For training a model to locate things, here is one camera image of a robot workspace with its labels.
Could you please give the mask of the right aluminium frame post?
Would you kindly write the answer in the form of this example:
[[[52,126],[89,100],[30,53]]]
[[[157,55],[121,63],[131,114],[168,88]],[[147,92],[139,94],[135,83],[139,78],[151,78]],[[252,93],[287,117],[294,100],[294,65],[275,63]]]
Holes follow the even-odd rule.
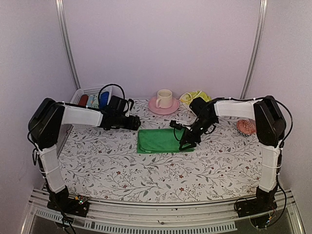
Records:
[[[246,77],[243,83],[243,88],[240,94],[240,98],[246,98],[248,94],[249,87],[252,82],[252,77],[256,65],[256,60],[257,60],[257,55],[259,51],[259,47],[261,44],[261,38],[265,26],[265,19],[266,19],[266,12],[267,12],[267,7],[268,7],[268,1],[267,0],[261,0],[260,1],[260,7],[259,7],[259,12],[258,12],[258,19],[257,19],[257,25],[256,25],[256,31],[255,31],[255,37],[254,37],[254,42],[253,42],[253,47],[252,47],[252,53],[246,73]]]

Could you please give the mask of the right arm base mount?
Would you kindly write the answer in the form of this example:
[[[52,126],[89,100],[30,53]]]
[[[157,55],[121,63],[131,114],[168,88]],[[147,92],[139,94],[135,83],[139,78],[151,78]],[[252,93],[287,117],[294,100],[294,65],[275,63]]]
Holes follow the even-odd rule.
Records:
[[[268,195],[256,195],[256,198],[253,199],[238,199],[234,203],[234,210],[237,212],[238,217],[257,215],[275,210],[277,204],[274,195],[269,193]]]

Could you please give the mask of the dark red rolled towel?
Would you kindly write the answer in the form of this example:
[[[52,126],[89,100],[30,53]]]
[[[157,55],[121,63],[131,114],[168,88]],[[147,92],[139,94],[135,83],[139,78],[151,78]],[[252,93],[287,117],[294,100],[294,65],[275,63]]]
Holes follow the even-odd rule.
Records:
[[[78,105],[79,106],[86,106],[87,105],[87,102],[88,102],[88,99],[89,99],[89,96],[88,95],[82,95],[80,97],[80,100],[78,102]]]

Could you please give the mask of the white plastic basket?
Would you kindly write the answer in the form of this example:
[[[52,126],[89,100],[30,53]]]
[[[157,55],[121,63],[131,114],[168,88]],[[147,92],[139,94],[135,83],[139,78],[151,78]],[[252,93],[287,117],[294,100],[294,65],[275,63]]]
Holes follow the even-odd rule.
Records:
[[[89,88],[80,88],[77,89],[73,95],[73,97],[71,98],[71,103],[73,104],[78,104],[80,97],[82,95],[98,95],[99,91],[101,90],[102,86],[96,86],[96,87],[89,87]],[[109,92],[109,99],[111,98],[112,92],[113,92],[113,87],[109,86],[106,87],[105,89],[102,90],[102,92]]]

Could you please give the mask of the green microfibre towel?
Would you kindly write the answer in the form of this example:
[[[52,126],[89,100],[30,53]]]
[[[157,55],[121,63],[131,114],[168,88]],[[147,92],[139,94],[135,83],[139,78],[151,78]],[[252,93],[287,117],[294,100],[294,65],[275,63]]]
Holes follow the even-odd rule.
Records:
[[[157,153],[181,153],[179,141],[183,130],[169,129],[143,129],[137,135],[137,153],[157,154]]]

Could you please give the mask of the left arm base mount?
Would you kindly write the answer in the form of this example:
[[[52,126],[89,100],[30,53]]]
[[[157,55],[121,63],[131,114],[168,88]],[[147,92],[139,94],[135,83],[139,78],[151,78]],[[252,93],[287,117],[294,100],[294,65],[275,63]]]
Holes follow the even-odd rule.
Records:
[[[50,194],[47,208],[69,215],[86,217],[90,203],[85,198],[70,198],[68,195]]]

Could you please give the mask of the pink plate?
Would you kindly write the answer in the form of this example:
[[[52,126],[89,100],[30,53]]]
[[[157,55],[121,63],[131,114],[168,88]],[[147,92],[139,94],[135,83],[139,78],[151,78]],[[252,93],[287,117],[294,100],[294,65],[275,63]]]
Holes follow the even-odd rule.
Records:
[[[149,110],[157,115],[170,115],[173,114],[179,108],[179,101],[173,98],[173,104],[169,108],[157,108],[156,107],[156,97],[152,97],[148,102]]]

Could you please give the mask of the left aluminium frame post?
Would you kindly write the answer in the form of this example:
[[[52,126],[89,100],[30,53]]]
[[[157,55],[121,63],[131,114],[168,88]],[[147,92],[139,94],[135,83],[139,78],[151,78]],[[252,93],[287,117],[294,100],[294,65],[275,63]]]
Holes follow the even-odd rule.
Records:
[[[55,0],[55,4],[56,4],[58,22],[60,26],[60,32],[61,32],[61,36],[62,36],[64,48],[65,48],[66,57],[67,57],[68,64],[69,64],[69,69],[72,75],[74,87],[77,90],[81,88],[81,85],[78,79],[74,57],[73,57],[72,50],[71,50],[70,39],[69,39],[69,34],[68,34],[68,29],[67,29],[67,24],[66,24],[64,4],[62,0]]]

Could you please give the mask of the cream ceramic mug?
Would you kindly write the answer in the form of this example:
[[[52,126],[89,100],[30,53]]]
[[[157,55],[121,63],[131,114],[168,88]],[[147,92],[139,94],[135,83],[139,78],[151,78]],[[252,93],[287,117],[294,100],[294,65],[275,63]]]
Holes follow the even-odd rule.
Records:
[[[172,91],[168,89],[159,90],[157,92],[155,104],[157,108],[162,108],[162,109],[170,108],[173,104]]]

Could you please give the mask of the light blue rolled towel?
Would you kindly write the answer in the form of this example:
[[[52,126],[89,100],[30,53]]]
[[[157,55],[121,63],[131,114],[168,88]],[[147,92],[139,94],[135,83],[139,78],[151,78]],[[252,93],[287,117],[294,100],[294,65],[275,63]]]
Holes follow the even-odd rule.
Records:
[[[94,100],[95,100],[95,96],[94,95],[89,95],[87,103],[86,103],[86,106],[93,107],[94,106]]]

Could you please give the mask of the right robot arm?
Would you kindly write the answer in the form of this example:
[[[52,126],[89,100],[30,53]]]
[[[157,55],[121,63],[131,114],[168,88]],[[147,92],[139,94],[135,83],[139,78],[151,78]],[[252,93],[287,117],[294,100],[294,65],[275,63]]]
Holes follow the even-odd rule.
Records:
[[[195,148],[201,142],[201,136],[218,123],[219,117],[238,117],[252,119],[256,124],[256,136],[262,153],[262,174],[257,192],[263,192],[252,202],[255,212],[261,213],[271,204],[269,193],[277,187],[281,167],[281,152],[290,131],[286,130],[286,120],[280,110],[283,103],[272,96],[236,99],[218,97],[211,101],[195,98],[190,105],[195,113],[195,121],[189,125],[180,125],[182,129],[179,150]]]

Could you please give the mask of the aluminium frame post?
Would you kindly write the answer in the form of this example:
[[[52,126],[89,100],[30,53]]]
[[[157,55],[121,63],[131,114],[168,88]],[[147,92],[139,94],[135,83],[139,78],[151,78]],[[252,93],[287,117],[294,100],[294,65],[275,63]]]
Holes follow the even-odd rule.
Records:
[[[60,26],[60,32],[61,32],[61,36],[62,36],[64,48],[65,48],[66,57],[67,57],[68,64],[69,64],[69,69],[72,75],[74,87],[77,90],[81,88],[81,85],[78,79],[74,57],[73,57],[72,50],[71,50],[70,39],[69,39],[69,34],[68,34],[68,29],[67,29],[67,24],[66,24],[64,4],[62,0],[55,0],[55,4],[56,4],[58,22]]]
[[[265,19],[266,19],[266,12],[267,12],[267,7],[268,7],[268,1],[267,0],[261,0],[260,1],[260,7],[259,7],[259,12],[258,12],[258,19],[257,19],[257,25],[256,25],[256,31],[255,31],[255,37],[254,37],[254,42],[253,42],[253,47],[252,47],[252,53],[246,73],[246,77],[243,83],[243,88],[240,94],[240,98],[246,98],[248,94],[249,87],[252,82],[252,77],[256,65],[256,60],[257,60],[257,55],[259,51],[259,47],[261,44],[261,38],[265,26]]]

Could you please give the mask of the pale green rolled towel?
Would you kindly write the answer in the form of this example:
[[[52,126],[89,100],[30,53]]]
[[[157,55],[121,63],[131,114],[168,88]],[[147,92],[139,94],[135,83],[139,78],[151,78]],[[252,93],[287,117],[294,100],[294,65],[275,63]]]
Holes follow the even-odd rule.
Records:
[[[98,95],[95,96],[94,100],[93,100],[93,104],[92,104],[93,108],[99,108],[99,100],[98,100]]]

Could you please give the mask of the yellow patterned towel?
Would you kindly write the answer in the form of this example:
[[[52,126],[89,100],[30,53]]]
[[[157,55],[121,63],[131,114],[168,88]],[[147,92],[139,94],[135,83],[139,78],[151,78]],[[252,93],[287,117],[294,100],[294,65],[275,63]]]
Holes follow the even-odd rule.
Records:
[[[212,100],[212,98],[203,91],[186,92],[179,100],[186,105],[190,105],[195,98],[202,98],[205,102]]]

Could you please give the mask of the front aluminium rail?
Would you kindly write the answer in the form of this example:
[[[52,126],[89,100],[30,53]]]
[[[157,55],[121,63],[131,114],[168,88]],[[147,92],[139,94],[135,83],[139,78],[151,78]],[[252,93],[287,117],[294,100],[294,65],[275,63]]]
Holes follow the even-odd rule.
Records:
[[[303,234],[299,210],[290,190],[275,195],[277,210],[270,226],[267,213],[239,217],[235,200],[193,203],[135,203],[89,200],[86,217],[62,215],[47,208],[48,193],[34,189],[29,198],[24,234]]]

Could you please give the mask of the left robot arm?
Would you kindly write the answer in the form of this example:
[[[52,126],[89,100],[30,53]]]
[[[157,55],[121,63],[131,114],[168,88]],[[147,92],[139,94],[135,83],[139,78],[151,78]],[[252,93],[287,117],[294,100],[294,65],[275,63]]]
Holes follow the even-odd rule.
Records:
[[[86,125],[104,130],[126,129],[136,131],[141,125],[138,116],[127,116],[127,100],[112,96],[102,110],[45,98],[28,123],[28,132],[39,155],[41,173],[49,192],[56,194],[53,203],[63,212],[73,204],[63,193],[68,189],[62,179],[57,158],[57,142],[62,125]]]

